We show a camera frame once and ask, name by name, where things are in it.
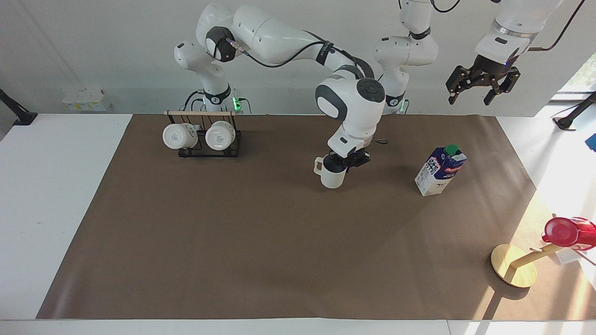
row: wooden dowel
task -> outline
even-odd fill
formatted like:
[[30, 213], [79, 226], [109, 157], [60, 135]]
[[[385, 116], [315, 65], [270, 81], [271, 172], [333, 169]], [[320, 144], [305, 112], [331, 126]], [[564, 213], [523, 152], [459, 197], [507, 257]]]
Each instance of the wooden dowel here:
[[196, 116], [236, 116], [235, 111], [190, 111], [190, 110], [166, 110], [164, 115], [196, 115]]
[[544, 256], [548, 256], [550, 254], [555, 253], [557, 250], [561, 250], [563, 247], [557, 246], [555, 244], [547, 244], [546, 246], [542, 247], [541, 250], [542, 251], [533, 251], [530, 252], [529, 254], [522, 256], [516, 260], [514, 260], [513, 262], [511, 262], [511, 267], [512, 268], [521, 268], [522, 266], [528, 264], [528, 263], [532, 263], [535, 260], [538, 260]]

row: green indicator light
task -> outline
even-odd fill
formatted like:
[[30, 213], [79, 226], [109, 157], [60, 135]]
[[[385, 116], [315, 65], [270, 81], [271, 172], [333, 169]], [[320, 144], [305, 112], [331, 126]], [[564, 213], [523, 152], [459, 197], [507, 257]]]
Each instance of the green indicator light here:
[[399, 114], [405, 114], [408, 112], [408, 107], [409, 107], [409, 100], [408, 99], [404, 99], [402, 101], [402, 105], [399, 108]]
[[242, 105], [240, 104], [240, 102], [238, 101], [238, 99], [236, 99], [234, 97], [234, 98], [232, 98], [232, 101], [234, 102], [234, 109], [236, 109], [236, 110], [241, 110], [242, 109]]

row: mug handle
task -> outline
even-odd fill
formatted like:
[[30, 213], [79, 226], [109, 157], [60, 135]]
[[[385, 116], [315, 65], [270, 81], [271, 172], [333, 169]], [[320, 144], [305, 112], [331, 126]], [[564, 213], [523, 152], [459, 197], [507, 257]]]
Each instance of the mug handle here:
[[[321, 164], [321, 168], [320, 169], [317, 169], [316, 166], [319, 163]], [[322, 168], [323, 168], [323, 157], [317, 157], [317, 158], [315, 158], [315, 173], [320, 176], [321, 175], [321, 169]]]

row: wooden round base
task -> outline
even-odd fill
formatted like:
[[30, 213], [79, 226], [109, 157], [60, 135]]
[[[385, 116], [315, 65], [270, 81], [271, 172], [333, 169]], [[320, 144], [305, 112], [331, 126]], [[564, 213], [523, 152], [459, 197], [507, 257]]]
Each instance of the wooden round base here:
[[536, 266], [529, 263], [515, 269], [510, 264], [526, 253], [511, 244], [502, 244], [491, 253], [491, 263], [495, 272], [507, 284], [516, 287], [530, 287], [536, 282]]

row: brown paper mat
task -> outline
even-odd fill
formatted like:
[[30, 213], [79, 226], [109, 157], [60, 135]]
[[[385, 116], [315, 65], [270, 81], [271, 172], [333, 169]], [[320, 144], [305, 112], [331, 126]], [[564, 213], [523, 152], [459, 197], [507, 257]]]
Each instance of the brown paper mat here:
[[[539, 246], [548, 217], [535, 198], [520, 224], [535, 187], [494, 117], [384, 116], [389, 144], [337, 190], [312, 168], [338, 122], [237, 122], [239, 158], [181, 159], [167, 117], [135, 115], [38, 318], [596, 317], [577, 263], [539, 260], [529, 290], [493, 272], [492, 249]], [[422, 197], [414, 176], [449, 143], [468, 162]]]

